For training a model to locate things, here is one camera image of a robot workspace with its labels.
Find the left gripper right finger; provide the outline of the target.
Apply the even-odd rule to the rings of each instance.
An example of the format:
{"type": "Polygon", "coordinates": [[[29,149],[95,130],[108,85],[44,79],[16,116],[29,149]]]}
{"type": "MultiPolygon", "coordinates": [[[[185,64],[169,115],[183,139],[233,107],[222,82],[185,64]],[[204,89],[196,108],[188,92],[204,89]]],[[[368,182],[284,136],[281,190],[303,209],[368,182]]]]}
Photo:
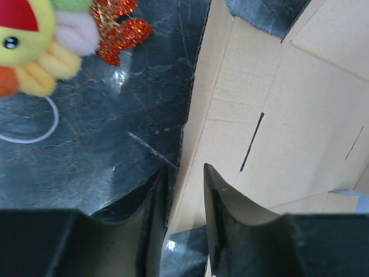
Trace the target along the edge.
{"type": "Polygon", "coordinates": [[[367,276],[367,214],[277,214],[204,164],[214,276],[367,276]]]}

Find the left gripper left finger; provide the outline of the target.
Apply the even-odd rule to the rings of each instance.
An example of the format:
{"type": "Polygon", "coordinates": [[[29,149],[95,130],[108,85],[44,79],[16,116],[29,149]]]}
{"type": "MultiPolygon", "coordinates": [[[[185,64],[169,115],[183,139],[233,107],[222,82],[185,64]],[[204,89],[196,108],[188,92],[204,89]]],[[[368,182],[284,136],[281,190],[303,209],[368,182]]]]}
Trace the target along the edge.
{"type": "Polygon", "coordinates": [[[158,276],[168,167],[105,208],[2,209],[2,276],[158,276]]]}

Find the brown cardboard box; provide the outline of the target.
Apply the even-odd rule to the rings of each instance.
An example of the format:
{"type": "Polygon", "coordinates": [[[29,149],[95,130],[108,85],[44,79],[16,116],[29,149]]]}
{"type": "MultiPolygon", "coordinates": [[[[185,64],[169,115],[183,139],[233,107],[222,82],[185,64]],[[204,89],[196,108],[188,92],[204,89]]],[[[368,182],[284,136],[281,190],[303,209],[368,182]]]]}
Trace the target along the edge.
{"type": "Polygon", "coordinates": [[[368,2],[210,2],[161,276],[214,276],[204,164],[280,215],[368,215],[368,2]]]}

